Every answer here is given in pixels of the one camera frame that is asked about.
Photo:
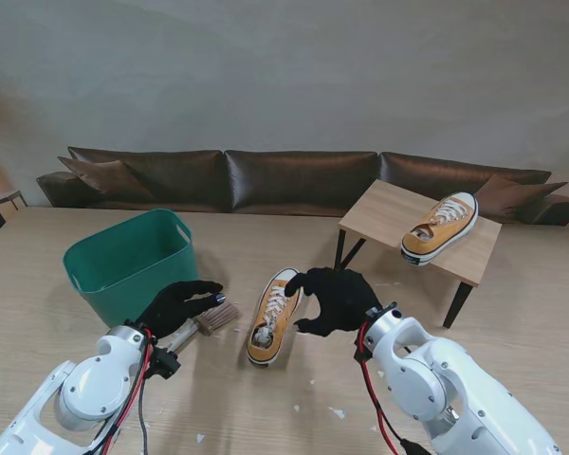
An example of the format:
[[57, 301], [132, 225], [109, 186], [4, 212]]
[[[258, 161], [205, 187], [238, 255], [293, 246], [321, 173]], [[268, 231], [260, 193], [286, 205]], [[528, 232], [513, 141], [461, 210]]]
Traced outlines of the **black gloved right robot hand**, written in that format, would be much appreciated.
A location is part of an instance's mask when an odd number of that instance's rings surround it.
[[300, 333], [328, 337], [337, 330], [354, 332], [364, 323], [367, 311], [383, 309], [370, 284], [349, 269], [311, 268], [296, 274], [285, 286], [284, 294], [292, 297], [300, 289], [308, 297], [315, 296], [320, 307], [316, 318], [295, 322]]

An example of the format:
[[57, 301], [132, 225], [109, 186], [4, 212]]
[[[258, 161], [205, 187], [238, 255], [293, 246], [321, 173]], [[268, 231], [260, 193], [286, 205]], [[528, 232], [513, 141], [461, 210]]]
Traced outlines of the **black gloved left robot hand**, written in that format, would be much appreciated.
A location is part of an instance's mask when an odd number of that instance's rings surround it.
[[220, 305], [218, 296], [223, 285], [211, 281], [174, 282], [158, 292], [136, 319], [156, 339], [174, 333], [188, 319]]

